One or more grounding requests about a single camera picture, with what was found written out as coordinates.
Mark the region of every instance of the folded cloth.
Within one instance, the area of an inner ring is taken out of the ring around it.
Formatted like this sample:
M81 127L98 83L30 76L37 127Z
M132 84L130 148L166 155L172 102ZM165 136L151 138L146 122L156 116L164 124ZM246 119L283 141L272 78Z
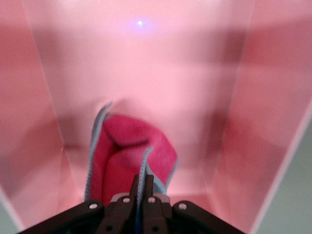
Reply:
M143 156L142 168L154 176L154 192L165 194L177 165L174 148L157 128L109 114L109 107L100 110L93 125L85 200L97 199L107 206L113 195L129 192Z

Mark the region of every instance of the screw hole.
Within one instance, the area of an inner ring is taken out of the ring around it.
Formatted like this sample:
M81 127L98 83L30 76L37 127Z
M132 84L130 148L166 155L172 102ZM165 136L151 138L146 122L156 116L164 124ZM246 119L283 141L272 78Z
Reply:
M159 231L159 227L158 226L153 226L152 227L152 231L155 232L155 233L158 232Z
M110 231L112 231L112 230L113 230L113 227L112 227L112 226L107 226L107 227L106 227L106 231L110 232Z

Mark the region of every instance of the pink plastic container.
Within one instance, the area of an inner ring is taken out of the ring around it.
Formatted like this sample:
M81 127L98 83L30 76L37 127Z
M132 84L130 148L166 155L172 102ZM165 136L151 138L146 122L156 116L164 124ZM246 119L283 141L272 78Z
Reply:
M3 0L1 198L25 229L83 199L99 109L160 128L168 195L255 233L312 106L307 0Z

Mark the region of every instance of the metal screw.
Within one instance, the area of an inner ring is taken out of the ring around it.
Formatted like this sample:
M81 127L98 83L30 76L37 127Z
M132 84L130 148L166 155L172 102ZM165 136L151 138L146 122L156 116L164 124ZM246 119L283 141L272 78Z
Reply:
M98 205L96 203L92 203L89 208L90 209L95 209L96 207L98 207Z
M125 197L122 201L123 201L124 203L128 203L128 202L130 202L130 198Z
M149 197L148 198L148 202L149 203L154 203L154 202L156 202L156 199L154 197Z
M184 211L184 210L187 209L187 205L184 204L184 203L180 203L180 204L179 204L179 209L182 210L182 211Z

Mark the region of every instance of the gray surface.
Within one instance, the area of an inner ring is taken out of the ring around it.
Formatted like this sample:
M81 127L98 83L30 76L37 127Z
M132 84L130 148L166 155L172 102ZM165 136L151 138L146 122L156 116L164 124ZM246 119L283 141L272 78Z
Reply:
M0 233L1 234L15 234L18 232L17 227L12 222L7 214L5 208L0 202Z
M287 170L258 234L312 233L312 124Z

